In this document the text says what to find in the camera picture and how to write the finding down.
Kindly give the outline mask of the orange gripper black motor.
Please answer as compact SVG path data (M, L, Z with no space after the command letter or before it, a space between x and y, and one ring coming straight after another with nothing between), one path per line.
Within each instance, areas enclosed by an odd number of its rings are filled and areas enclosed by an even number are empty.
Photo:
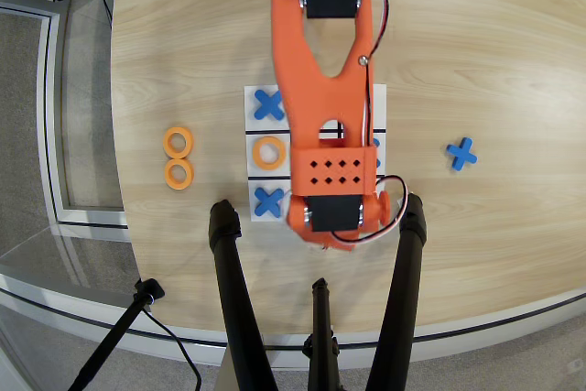
M286 220L303 241L346 252L392 230L390 198L384 191L366 195L293 195Z

